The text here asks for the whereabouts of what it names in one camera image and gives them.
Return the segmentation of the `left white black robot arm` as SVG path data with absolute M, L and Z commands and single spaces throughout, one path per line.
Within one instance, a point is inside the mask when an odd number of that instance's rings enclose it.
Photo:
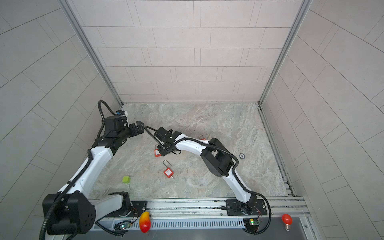
M 92 147 L 87 150 L 86 160 L 56 194 L 48 194 L 43 200 L 45 219 L 39 233 L 41 240 L 46 235 L 67 235 L 71 240 L 78 234 L 89 232 L 95 223 L 110 213 L 125 217 L 133 212 L 127 192 L 115 192 L 95 202 L 89 200 L 94 183 L 119 147 L 127 139 L 144 133 L 144 123 L 128 124 L 127 113 L 123 110 L 105 117 L 102 105 L 108 111 L 112 110 L 105 101 L 98 101 L 102 126 Z

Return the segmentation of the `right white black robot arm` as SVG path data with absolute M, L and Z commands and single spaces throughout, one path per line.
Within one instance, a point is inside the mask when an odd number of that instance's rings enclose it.
M 187 151 L 200 156 L 208 170 L 215 176 L 223 178 L 234 192 L 243 214 L 261 217 L 262 211 L 257 203 L 258 198 L 261 198 L 267 206 L 268 221 L 266 225 L 260 230 L 258 226 L 248 223 L 244 231 L 251 235 L 266 232 L 272 221 L 272 210 L 267 198 L 246 186 L 236 170 L 240 163 L 238 158 L 230 153 L 218 139 L 212 138 L 209 141 L 194 139 L 181 132 L 167 131 L 163 127 L 155 130 L 154 134 L 150 132 L 154 130 L 152 127 L 144 125 L 142 129 L 158 143 L 158 150 L 163 157 L 169 153 L 175 154 L 177 151 Z

